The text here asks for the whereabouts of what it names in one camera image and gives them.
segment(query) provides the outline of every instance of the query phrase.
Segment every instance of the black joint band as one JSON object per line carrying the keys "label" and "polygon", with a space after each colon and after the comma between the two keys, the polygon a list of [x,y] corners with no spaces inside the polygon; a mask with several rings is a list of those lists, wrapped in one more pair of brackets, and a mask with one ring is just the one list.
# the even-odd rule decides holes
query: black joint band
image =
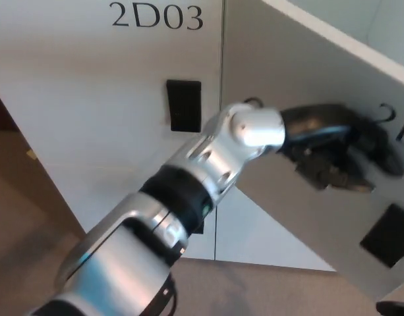
{"label": "black joint band", "polygon": [[213,207],[209,193],[193,175],[171,166],[163,166],[140,191],[173,212],[189,236],[203,223]]}

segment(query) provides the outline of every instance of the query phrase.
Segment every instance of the white cabinet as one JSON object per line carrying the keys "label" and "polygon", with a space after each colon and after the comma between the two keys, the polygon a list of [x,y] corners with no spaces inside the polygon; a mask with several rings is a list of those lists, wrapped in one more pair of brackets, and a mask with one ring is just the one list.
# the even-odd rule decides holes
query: white cabinet
{"label": "white cabinet", "polygon": [[221,0],[113,2],[0,1],[0,97],[86,230],[193,135],[166,80],[201,82],[202,124],[219,109]]}
{"label": "white cabinet", "polygon": [[238,188],[224,197],[217,223],[217,260],[333,271]]}
{"label": "white cabinet", "polygon": [[[388,112],[380,105],[387,103],[395,108],[397,117],[382,127],[404,160],[404,145],[395,141],[404,126],[404,67],[289,2],[268,3],[227,2],[223,104],[251,96],[278,109],[345,103],[381,119]],[[404,257],[390,269],[360,242],[390,203],[404,207],[404,177],[390,178],[370,164],[363,167],[367,179],[377,187],[372,194],[332,189],[318,192],[280,155],[249,164],[237,186],[335,270],[378,299],[404,282]],[[275,221],[267,223],[255,204],[239,198],[241,207],[226,200],[218,207],[217,258],[225,251],[222,258],[226,260],[328,269],[294,243]],[[228,238],[226,232],[236,238]],[[270,246],[269,251],[267,245],[276,240],[264,238],[273,236],[291,251],[285,253],[278,245]],[[299,253],[294,255],[297,247]]]}

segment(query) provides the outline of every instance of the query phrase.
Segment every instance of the robotic arm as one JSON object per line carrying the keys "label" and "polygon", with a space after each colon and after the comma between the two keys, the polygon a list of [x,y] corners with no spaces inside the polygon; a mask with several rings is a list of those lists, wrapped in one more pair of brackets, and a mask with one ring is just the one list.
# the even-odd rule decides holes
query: robotic arm
{"label": "robotic arm", "polygon": [[171,298],[176,306],[170,267],[247,162],[281,153],[318,190],[371,192],[350,146],[384,172],[403,174],[386,132],[343,105],[226,107],[89,231],[60,269],[59,293],[32,315],[153,316]]}

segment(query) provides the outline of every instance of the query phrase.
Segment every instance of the locker number label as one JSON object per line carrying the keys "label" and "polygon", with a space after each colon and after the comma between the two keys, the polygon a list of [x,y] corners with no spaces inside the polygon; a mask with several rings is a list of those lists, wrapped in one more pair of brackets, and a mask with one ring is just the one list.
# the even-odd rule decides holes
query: locker number label
{"label": "locker number label", "polygon": [[[184,27],[187,30],[197,31],[203,27],[202,9],[197,5],[191,5],[184,9],[178,5],[167,5],[163,10],[151,3],[133,2],[134,21],[138,28],[153,28],[162,22],[172,30],[178,30],[183,27],[184,15],[189,14],[191,19],[189,25]],[[130,26],[127,23],[127,12],[124,4],[120,2],[112,2],[111,8],[119,10],[119,16],[112,24],[113,26]]]}

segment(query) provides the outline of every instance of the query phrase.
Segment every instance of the cable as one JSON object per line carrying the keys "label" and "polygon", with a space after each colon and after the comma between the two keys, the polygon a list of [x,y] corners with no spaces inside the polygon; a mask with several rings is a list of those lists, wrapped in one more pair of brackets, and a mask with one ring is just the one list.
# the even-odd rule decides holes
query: cable
{"label": "cable", "polygon": [[250,97],[248,99],[245,99],[243,103],[255,103],[259,108],[264,107],[263,101],[259,97]]}
{"label": "cable", "polygon": [[174,316],[174,314],[177,310],[178,292],[177,292],[177,288],[175,287],[175,283],[173,283],[172,291],[173,291],[173,306],[171,307],[171,311],[169,312],[168,316]]}

